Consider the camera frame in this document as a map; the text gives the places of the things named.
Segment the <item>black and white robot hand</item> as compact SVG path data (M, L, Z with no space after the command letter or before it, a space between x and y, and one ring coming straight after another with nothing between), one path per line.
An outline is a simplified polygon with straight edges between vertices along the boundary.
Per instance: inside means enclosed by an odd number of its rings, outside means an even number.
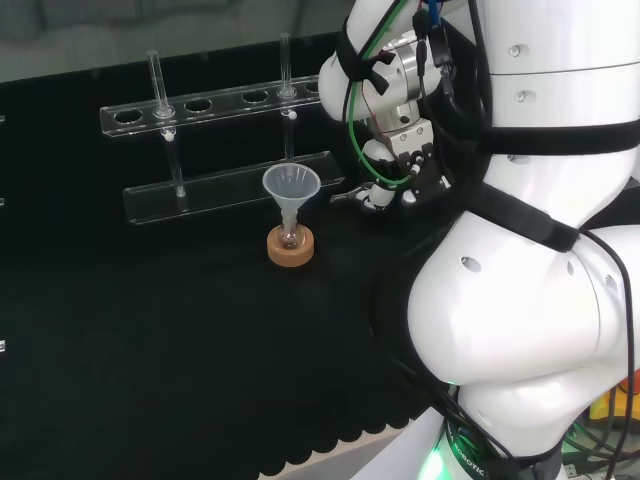
M428 203L451 188L449 174L436 153L432 124L425 119L383 131L367 121L373 138L361 151L371 179L354 193L370 211L384 211L395 201L404 207Z

